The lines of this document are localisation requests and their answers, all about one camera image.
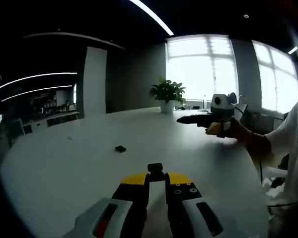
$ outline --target white sleeve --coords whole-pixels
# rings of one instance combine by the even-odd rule
[[[274,131],[265,135],[275,156],[285,156],[298,145],[298,102],[286,120]]]

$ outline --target office desk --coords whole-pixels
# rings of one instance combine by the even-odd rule
[[[131,110],[59,124],[20,138],[0,174],[17,213],[39,237],[62,236],[76,217],[120,180],[162,163],[163,171],[187,175],[210,206],[219,205],[231,227],[265,237],[268,213],[259,175],[234,139],[205,135],[159,108]],[[124,153],[114,151],[123,145]],[[150,184],[143,237],[171,237],[163,182]]]

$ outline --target black ceiling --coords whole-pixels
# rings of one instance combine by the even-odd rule
[[[228,34],[232,38],[261,41],[284,52],[293,47],[285,21],[260,0],[252,3],[234,0],[142,2],[165,22],[174,36]],[[248,19],[244,18],[245,14],[249,15]],[[3,79],[0,85],[40,73],[77,71],[86,45],[94,46],[95,42],[68,36],[22,38],[57,31],[96,37],[126,50],[163,42],[169,37],[150,16],[128,0],[76,2],[66,7],[55,3],[18,3],[8,9],[0,6],[0,75]],[[108,47],[99,43],[97,46]],[[22,89],[33,87],[32,82],[35,86],[52,87],[63,84],[62,78],[66,77],[24,80],[21,85]]]

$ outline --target white table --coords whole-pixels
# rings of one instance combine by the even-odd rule
[[[163,115],[159,108],[74,120],[20,138],[0,173],[17,213],[38,237],[57,237],[120,180],[162,163],[191,178],[210,204],[220,204],[233,227],[265,237],[268,213],[260,179],[246,149],[234,139],[205,135],[176,122],[197,111]],[[123,145],[124,153],[114,151]],[[163,182],[150,184],[143,237],[171,237]]]

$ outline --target person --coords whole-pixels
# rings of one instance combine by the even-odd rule
[[[244,143],[263,158],[267,154],[281,158],[289,154],[283,192],[284,213],[270,221],[269,235],[278,238],[294,236],[294,232],[298,232],[298,102],[283,123],[266,135],[253,133],[235,119],[230,121],[230,128],[223,135]]]

